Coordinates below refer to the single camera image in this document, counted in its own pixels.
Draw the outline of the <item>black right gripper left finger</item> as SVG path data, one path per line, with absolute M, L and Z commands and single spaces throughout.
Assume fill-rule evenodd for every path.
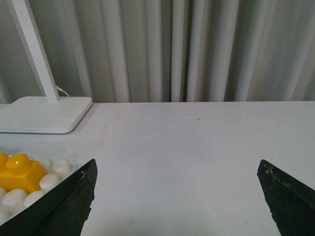
M 2 236 L 79 236 L 95 198 L 97 165 L 88 161 L 0 227 Z

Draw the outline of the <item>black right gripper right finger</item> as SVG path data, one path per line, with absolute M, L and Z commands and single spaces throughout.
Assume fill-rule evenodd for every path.
M 315 234 L 315 191 L 262 159 L 257 176 L 282 236 Z

